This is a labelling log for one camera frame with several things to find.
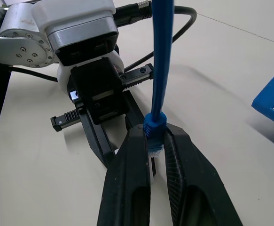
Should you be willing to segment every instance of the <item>silver metal housing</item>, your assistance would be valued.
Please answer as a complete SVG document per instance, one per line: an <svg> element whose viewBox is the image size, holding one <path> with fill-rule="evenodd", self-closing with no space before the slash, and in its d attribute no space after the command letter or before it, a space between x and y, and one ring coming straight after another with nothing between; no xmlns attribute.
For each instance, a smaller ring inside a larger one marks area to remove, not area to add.
<svg viewBox="0 0 274 226"><path fill-rule="evenodd" d="M31 15L31 4L0 8L0 63L44 67L55 61L47 38L42 35Z"/></svg>
<svg viewBox="0 0 274 226"><path fill-rule="evenodd" d="M77 21L48 27L45 31L52 50L55 52L62 47L111 32L118 34L118 29L111 13L105 12L100 17L102 18L88 16Z"/></svg>

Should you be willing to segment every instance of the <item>cable connector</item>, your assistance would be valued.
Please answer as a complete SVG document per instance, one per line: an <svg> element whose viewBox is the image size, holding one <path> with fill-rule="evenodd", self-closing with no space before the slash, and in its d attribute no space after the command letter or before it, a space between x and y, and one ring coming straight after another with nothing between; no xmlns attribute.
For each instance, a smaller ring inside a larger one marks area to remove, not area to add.
<svg viewBox="0 0 274 226"><path fill-rule="evenodd" d="M166 129L167 117L161 112L158 121L152 120L152 114L145 116L143 129L148 141L148 154L150 158L157 158L163 150L163 135Z"/></svg>
<svg viewBox="0 0 274 226"><path fill-rule="evenodd" d="M136 23L152 17L151 1L143 1L116 8L114 20L117 27Z"/></svg>

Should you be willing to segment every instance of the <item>white table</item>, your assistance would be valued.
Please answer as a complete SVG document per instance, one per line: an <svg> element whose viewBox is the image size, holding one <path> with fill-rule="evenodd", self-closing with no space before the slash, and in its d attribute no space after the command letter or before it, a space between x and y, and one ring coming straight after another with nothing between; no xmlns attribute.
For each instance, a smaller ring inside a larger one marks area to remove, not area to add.
<svg viewBox="0 0 274 226"><path fill-rule="evenodd" d="M176 17L175 30L185 20ZM119 31L125 65L152 50L150 20ZM54 76L56 68L39 71ZM172 49L163 111L217 169L245 226L274 225L274 123L250 106L273 76L273 42L202 16ZM150 81L132 88L144 114L151 90ZM73 108L57 83L12 74L0 117L0 226L96 225L106 169L80 124L56 133L50 123ZM120 145L124 118L105 127ZM169 225L162 154L151 226Z"/></svg>

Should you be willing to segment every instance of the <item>black cable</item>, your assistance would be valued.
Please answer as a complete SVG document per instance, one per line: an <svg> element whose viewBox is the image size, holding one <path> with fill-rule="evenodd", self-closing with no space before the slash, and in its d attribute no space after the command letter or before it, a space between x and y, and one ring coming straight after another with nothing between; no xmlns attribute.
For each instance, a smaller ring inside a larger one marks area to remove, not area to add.
<svg viewBox="0 0 274 226"><path fill-rule="evenodd" d="M34 71L31 71L31 70L19 68L19 67L6 67L6 70L11 71L11 72L20 72L20 73L24 73L24 74L30 74L30 75L33 75L35 77L41 78L41 79L46 79L46 80L49 80L49 81L57 82L57 78L55 78L55 77L45 75L45 74L41 74L41 73L38 73L38 72L34 72Z"/></svg>
<svg viewBox="0 0 274 226"><path fill-rule="evenodd" d="M184 6L175 6L174 7L174 14L183 14L183 15L189 15L191 18L189 21L174 35L172 38L172 43L174 43L177 39L179 39L180 36L182 36L195 22L197 13L193 8L184 7ZM144 63L145 61L151 59L154 56L154 52L151 52L147 54L142 59L136 61L135 63L129 65L124 69L124 72L130 71L131 69L139 66L140 64Z"/></svg>

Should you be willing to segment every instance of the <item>blue cable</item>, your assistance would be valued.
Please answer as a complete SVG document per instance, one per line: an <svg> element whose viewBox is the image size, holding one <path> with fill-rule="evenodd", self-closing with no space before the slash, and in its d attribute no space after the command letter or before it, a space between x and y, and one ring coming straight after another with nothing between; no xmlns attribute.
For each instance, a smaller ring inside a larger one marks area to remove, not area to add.
<svg viewBox="0 0 274 226"><path fill-rule="evenodd" d="M151 113L145 116L144 131L149 139L149 153L163 144L163 133L167 118L162 112L170 66L173 0L153 0L152 17L154 26L154 85Z"/></svg>

